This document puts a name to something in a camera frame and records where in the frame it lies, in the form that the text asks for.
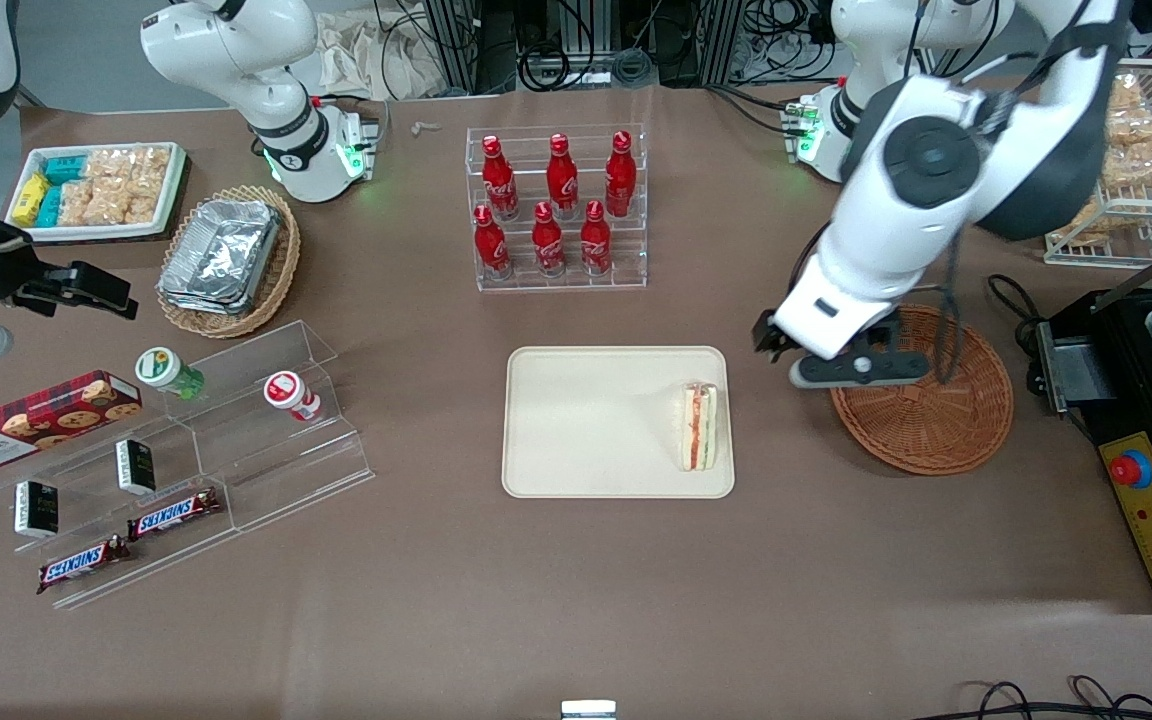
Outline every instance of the red bottle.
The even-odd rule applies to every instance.
[[[500,152],[500,139],[490,135],[483,138],[483,184],[488,190],[488,202],[502,222],[518,217],[518,187],[513,182],[513,167]]]
[[[536,266],[546,278],[558,278],[567,271],[563,258],[563,232],[554,222],[554,210],[548,202],[536,203],[536,225],[531,228],[531,242],[536,245]]]
[[[612,157],[607,160],[607,213],[613,218],[630,214],[634,200],[634,183],[639,168],[630,156],[630,134],[616,131],[612,136]]]
[[[493,281],[503,281],[513,274],[509,249],[505,247],[505,232],[495,223],[492,209],[486,205],[473,210],[473,221],[479,225],[473,228],[473,245],[483,259],[484,272]]]
[[[602,219],[602,203],[590,200],[585,206],[585,223],[579,229],[579,258],[591,276],[612,270],[612,228]]]
[[[545,181],[550,182],[550,200],[554,204],[554,217],[559,220],[576,219],[576,162],[567,154],[567,136],[562,132],[550,136],[550,167],[545,168]]]

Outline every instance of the red emergency stop button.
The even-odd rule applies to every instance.
[[[1111,478],[1120,486],[1146,488],[1152,483],[1152,464],[1139,450],[1126,450],[1111,460]]]

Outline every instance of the bottle cap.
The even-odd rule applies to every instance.
[[[166,347],[151,347],[136,361],[136,379],[150,387],[169,386],[180,374],[180,356]]]
[[[265,381],[265,400],[279,410],[291,410],[293,407],[300,406],[303,395],[305,395],[305,381],[290,370],[274,373]]]

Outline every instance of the aluminum foil container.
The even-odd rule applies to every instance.
[[[204,313],[252,309],[282,218],[258,200],[210,200],[189,220],[157,290]]]

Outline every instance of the woven basket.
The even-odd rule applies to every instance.
[[[287,200],[279,197],[264,187],[233,187],[229,190],[221,190],[204,200],[260,200],[272,209],[278,209],[283,222],[279,225],[278,238],[274,251],[270,255],[270,264],[265,266],[265,278],[262,279],[260,290],[256,293],[256,306],[252,306],[247,314],[219,314],[200,313],[197,310],[184,310],[181,306],[169,304],[159,293],[159,306],[162,313],[168,316],[169,323],[183,331],[198,333],[206,338],[237,338],[259,328],[278,313],[278,308],[283,304],[287,291],[291,289],[291,275],[296,274],[296,263],[301,259],[301,230],[296,227],[296,218],[288,209]],[[184,228],[189,220],[202,209],[202,202],[189,215],[180,222],[177,232],[172,236],[162,259],[162,268],[166,270],[172,256],[177,250],[180,236],[183,236]]]
[[[902,305],[901,350],[933,353],[932,306]],[[954,336],[950,321],[948,338]],[[1011,430],[1011,381],[993,347],[964,325],[963,355],[943,386],[927,373],[910,386],[832,388],[847,432],[882,462],[916,475],[965,473],[1002,447]]]

